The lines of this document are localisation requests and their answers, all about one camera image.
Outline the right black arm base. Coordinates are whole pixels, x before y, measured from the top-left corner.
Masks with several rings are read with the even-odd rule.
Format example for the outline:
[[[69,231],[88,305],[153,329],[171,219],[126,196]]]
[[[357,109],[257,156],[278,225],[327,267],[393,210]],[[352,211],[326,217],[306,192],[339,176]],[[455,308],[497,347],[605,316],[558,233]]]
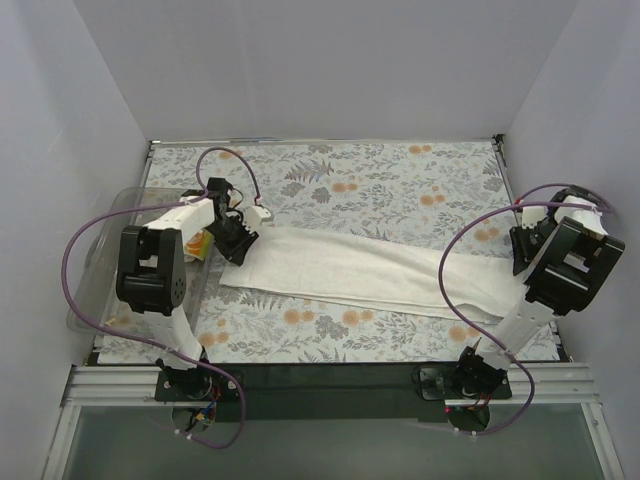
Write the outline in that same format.
[[[492,392],[473,383],[467,385],[456,375],[453,363],[431,363],[415,367],[411,380],[419,397],[444,405],[447,422],[454,428],[483,432],[491,420],[490,402],[512,398],[507,379]]]

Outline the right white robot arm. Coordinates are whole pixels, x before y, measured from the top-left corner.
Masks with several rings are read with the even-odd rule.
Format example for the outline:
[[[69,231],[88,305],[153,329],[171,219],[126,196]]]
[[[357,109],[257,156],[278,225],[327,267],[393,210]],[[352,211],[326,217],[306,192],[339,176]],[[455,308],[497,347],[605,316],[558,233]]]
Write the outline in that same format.
[[[601,221],[610,207],[595,193],[564,184],[548,205],[519,207],[509,231],[513,274],[523,279],[521,300],[483,337],[461,353],[451,376],[464,397],[493,393],[506,380],[520,350],[544,327],[583,311],[618,263],[625,244]]]

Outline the white towel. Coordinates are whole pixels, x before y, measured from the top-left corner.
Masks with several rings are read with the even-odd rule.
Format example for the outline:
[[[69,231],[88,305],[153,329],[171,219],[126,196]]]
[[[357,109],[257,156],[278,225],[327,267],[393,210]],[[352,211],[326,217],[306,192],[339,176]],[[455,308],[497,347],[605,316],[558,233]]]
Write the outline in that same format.
[[[226,287],[363,309],[496,323],[525,287],[508,259],[451,253],[293,227],[266,228]]]

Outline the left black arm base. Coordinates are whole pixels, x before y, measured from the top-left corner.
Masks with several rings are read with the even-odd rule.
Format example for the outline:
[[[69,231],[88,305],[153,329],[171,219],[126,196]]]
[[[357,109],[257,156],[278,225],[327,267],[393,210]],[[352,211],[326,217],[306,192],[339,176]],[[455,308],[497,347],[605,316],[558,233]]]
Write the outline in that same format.
[[[174,425],[188,434],[202,433],[211,427],[220,406],[240,405],[234,382],[199,367],[179,370],[161,366],[153,400],[172,404]]]

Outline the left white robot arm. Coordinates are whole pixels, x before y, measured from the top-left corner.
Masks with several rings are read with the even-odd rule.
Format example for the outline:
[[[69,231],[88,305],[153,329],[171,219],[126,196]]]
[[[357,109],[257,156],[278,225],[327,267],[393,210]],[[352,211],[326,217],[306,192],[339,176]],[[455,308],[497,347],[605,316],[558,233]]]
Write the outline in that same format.
[[[116,295],[143,317],[155,342],[180,355],[160,359],[157,365],[170,386],[193,400],[211,392],[213,377],[210,370],[184,360],[207,361],[183,307],[184,247],[198,234],[209,233],[219,253],[240,266],[259,238],[262,223],[271,218],[258,203],[244,211],[231,206],[232,190],[225,179],[211,178],[205,190],[185,191],[178,206],[142,226],[125,227],[120,237]]]

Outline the orange patterned towel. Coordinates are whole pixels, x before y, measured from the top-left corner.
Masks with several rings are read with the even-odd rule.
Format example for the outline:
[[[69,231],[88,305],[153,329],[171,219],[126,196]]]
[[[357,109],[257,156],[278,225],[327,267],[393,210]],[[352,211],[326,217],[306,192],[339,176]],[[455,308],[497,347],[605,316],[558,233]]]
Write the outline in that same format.
[[[209,250],[213,243],[214,238],[208,230],[203,229],[198,231],[184,245],[183,252],[185,262],[204,262],[209,254]]]

